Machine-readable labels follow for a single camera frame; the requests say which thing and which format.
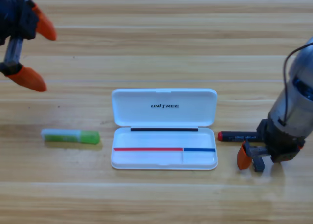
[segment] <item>red marker cap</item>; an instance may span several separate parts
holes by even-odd
[[[217,139],[218,139],[218,141],[222,141],[222,140],[223,140],[223,134],[222,134],[222,132],[219,132],[219,133],[217,134]]]

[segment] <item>printed logo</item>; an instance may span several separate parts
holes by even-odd
[[[179,104],[151,104],[152,108],[179,108]]]

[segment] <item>metal cylinder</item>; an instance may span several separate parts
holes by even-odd
[[[268,117],[279,130],[288,135],[306,138],[313,131],[313,46],[300,51],[291,66],[289,75],[286,124],[282,124],[286,108],[284,90]]]

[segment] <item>open case lid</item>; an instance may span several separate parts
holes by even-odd
[[[115,122],[131,127],[210,126],[217,93],[212,89],[118,89],[112,93]]]

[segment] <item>green cap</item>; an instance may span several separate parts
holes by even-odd
[[[82,143],[98,144],[100,142],[100,135],[97,131],[82,131],[80,134],[80,141]]]

